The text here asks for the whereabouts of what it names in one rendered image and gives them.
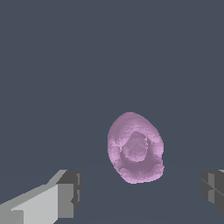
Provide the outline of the pink hollow rounded object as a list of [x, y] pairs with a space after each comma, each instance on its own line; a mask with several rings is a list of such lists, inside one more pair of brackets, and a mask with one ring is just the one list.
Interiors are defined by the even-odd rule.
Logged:
[[164, 172], [164, 142], [158, 130], [134, 112], [120, 115], [108, 132], [108, 156], [118, 174], [130, 184], [159, 179]]

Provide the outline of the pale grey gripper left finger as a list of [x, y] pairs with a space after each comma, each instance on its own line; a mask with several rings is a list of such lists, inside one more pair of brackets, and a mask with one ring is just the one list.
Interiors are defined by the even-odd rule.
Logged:
[[82, 194], [82, 171], [59, 170], [45, 185], [0, 205], [0, 224], [54, 224], [73, 218]]

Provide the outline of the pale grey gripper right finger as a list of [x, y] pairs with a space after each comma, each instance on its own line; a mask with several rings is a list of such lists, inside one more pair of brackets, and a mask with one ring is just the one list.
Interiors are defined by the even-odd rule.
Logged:
[[203, 196], [224, 214], [224, 170], [202, 171], [200, 178]]

